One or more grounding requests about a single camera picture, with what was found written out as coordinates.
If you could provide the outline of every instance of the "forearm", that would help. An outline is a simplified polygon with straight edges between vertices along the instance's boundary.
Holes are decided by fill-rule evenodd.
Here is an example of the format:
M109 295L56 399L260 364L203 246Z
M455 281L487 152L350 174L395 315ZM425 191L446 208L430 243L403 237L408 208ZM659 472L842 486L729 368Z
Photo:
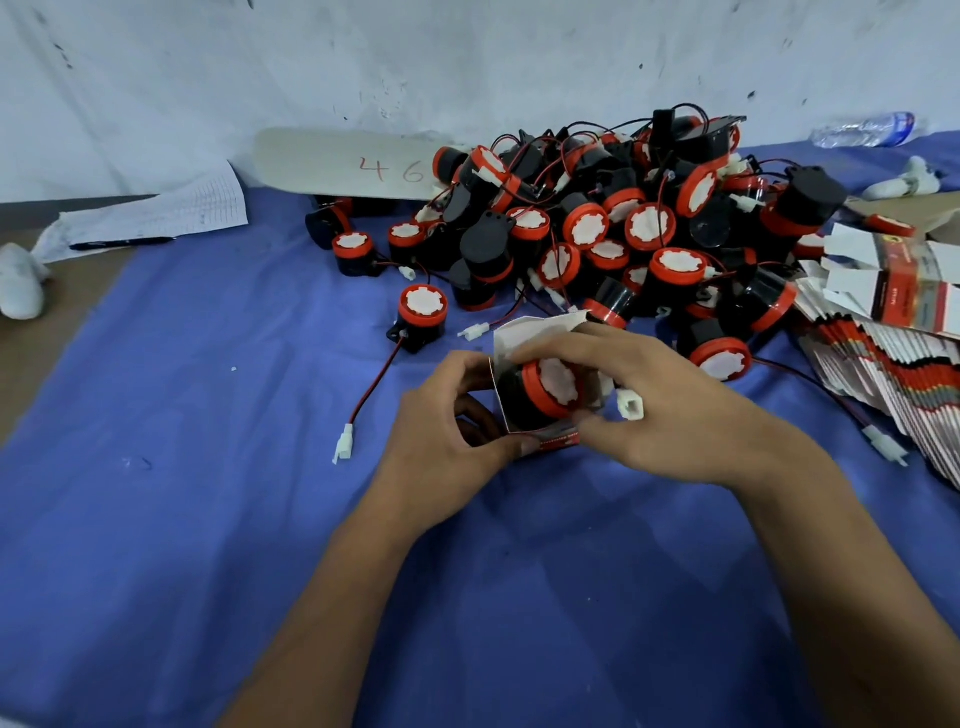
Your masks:
M361 502L222 725L349 726L376 630L410 545Z
M960 643L840 469L798 433L763 480L734 491L836 723L956 724Z

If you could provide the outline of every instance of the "plastic bottle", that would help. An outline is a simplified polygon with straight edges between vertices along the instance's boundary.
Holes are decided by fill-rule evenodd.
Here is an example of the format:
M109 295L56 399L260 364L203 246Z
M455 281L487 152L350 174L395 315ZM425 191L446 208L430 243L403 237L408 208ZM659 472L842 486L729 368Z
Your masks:
M813 130L810 141L822 149L837 147L899 147L930 133L923 119L897 111L871 119L833 124Z

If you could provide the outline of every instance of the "bottle label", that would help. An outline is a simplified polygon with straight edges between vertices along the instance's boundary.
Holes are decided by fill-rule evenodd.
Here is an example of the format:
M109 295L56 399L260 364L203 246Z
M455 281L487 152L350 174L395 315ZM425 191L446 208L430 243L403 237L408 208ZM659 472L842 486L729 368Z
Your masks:
M913 133L913 128L917 125L917 117L909 111L899 111L894 114L894 128L890 134L883 139L878 147L899 147Z

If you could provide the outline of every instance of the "left hand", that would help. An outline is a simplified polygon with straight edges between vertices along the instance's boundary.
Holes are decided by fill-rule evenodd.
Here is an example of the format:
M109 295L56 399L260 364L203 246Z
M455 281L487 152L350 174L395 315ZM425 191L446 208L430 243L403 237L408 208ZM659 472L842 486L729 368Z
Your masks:
M489 358L451 352L419 389L400 400L361 507L375 509L379 520L411 544L462 510L510 462L539 446L529 435L504 435L490 410L468 394L482 389L492 389Z

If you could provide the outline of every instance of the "cardboard sign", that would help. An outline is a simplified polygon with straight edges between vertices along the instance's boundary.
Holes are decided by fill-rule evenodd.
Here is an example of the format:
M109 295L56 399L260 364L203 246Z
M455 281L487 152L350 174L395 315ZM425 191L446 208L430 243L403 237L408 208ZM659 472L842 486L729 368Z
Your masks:
M432 200L443 141L369 132L265 129L253 143L257 176L270 187L310 195Z

